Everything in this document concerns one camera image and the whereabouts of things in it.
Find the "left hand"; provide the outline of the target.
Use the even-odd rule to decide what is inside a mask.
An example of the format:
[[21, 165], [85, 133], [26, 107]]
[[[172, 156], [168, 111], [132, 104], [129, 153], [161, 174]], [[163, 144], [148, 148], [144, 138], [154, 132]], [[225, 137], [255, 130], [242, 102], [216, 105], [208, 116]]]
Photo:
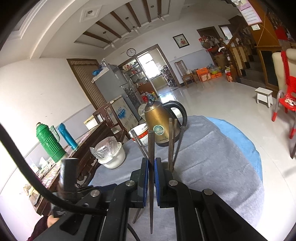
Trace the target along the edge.
[[52, 225], [54, 225], [60, 218], [54, 217], [53, 215], [50, 215], [47, 217], [47, 228], [50, 228]]

